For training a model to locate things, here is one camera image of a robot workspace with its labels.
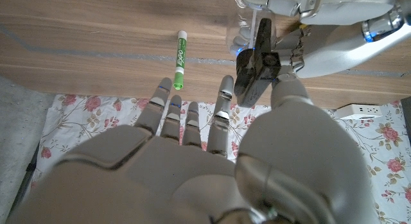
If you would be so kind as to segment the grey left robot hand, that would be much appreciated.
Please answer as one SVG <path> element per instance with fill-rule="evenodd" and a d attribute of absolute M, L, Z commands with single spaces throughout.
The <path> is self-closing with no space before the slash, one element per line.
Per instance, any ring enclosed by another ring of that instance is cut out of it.
<path fill-rule="evenodd" d="M 300 78 L 356 67 L 410 38 L 410 0 L 243 0 L 301 27 L 278 38 L 274 51 Z"/>

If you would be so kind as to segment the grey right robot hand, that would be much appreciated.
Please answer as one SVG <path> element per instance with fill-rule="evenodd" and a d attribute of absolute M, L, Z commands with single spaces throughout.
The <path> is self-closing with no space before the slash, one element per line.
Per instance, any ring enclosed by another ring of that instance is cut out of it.
<path fill-rule="evenodd" d="M 272 82 L 272 108 L 227 158 L 233 88 L 225 76 L 207 147 L 197 103 L 180 128 L 165 78 L 134 125 L 67 152 L 9 223 L 376 223 L 363 155 L 294 74 Z"/>

